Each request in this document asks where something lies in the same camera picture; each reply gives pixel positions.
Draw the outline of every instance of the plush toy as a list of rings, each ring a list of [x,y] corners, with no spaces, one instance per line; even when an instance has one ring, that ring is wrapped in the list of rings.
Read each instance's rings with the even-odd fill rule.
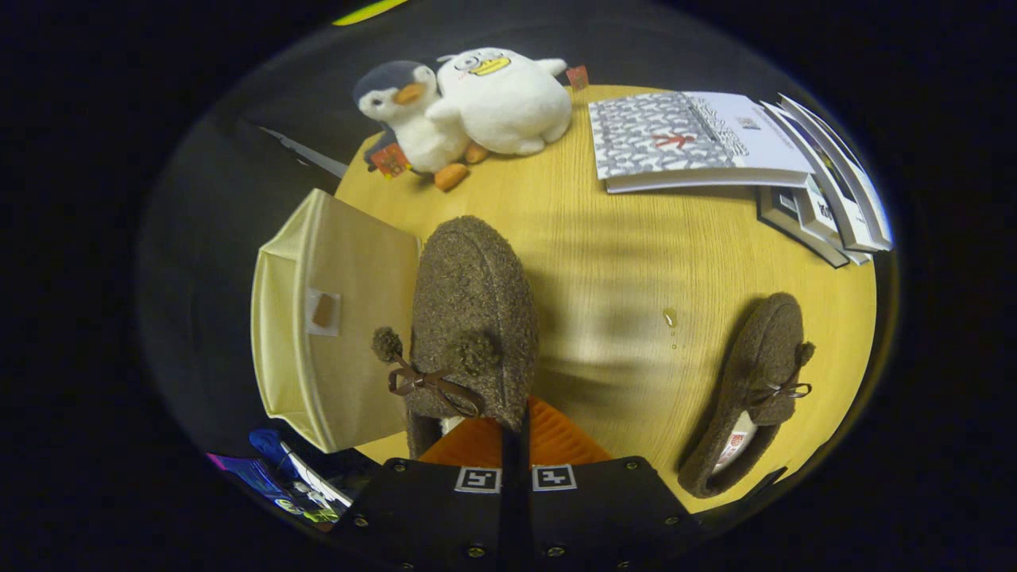
[[[448,190],[467,174],[467,167],[458,163],[464,155],[469,163],[487,156],[487,150],[472,144],[461,125],[436,123],[425,116],[440,97],[434,72],[422,63],[392,61],[375,67],[354,85],[353,101],[384,128],[381,138],[364,153],[364,161],[372,167],[371,155],[398,141],[415,173],[433,173],[434,184]]]
[[[427,108],[428,119],[458,122],[484,148],[513,155],[539,153],[569,128],[572,101],[554,78],[565,70],[563,60],[481,48],[438,61],[441,100]]]

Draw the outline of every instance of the slipper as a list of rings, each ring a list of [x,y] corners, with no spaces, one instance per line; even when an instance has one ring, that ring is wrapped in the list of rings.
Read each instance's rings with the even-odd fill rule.
[[[459,217],[428,238],[411,336],[409,362],[388,328],[374,333],[372,349],[401,365],[388,390],[405,399],[412,458],[440,439],[441,418],[490,417],[522,430],[537,355],[533,292],[512,246],[487,223]]]
[[[678,471],[694,497],[715,497],[749,474],[795,401],[812,392],[798,373],[816,346],[802,340],[801,308],[790,294],[773,294],[753,310],[724,364],[706,434]]]

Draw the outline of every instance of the red tag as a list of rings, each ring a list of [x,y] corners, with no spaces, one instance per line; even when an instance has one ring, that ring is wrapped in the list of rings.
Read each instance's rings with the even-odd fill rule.
[[[724,445],[724,451],[720,454],[720,458],[717,459],[717,464],[714,465],[715,468],[723,465],[728,459],[733,457],[734,454],[738,452],[738,449],[741,449],[741,445],[743,444],[742,442],[745,440],[745,435],[747,434],[739,431],[731,434],[727,444]]]
[[[572,69],[566,69],[565,75],[569,76],[569,82],[572,83],[574,92],[583,90],[590,84],[590,76],[586,74],[585,65],[578,65]]]
[[[381,171],[381,174],[386,179],[398,177],[404,171],[413,167],[406,159],[406,156],[403,155],[403,150],[399,147],[399,144],[392,144],[371,155],[371,163],[374,163],[378,171]]]

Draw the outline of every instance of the duck beak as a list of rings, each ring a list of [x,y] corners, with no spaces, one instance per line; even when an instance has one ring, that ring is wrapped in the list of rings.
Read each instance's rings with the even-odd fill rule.
[[[419,100],[420,96],[424,95],[424,91],[426,89],[427,87],[423,83],[415,81],[400,90],[392,101],[398,103],[399,105],[410,105],[411,103]]]
[[[480,67],[474,69],[470,73],[474,75],[487,75],[488,73],[494,73],[495,71],[501,69],[502,67],[512,63],[508,58],[496,58],[493,60],[484,60]]]

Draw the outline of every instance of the wooden table surface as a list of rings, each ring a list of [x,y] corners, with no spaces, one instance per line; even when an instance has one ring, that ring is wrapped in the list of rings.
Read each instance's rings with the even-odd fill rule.
[[[413,173],[369,173],[360,153],[375,135],[336,196],[421,240],[461,215],[494,227],[523,262],[538,306],[534,394],[612,455],[646,457],[699,512],[737,500],[780,467],[790,475],[830,438],[869,361],[876,281],[872,264],[835,270],[758,222],[752,188],[608,194],[597,180],[587,103],[658,91],[590,85],[573,94],[573,125],[561,139],[532,157],[492,156],[448,193]],[[801,373],[814,392],[744,479],[695,499],[677,484],[679,455],[708,421],[735,324],[778,291],[798,299],[817,345]],[[675,310],[673,328],[665,308]],[[379,462],[407,456],[402,434],[359,449]]]

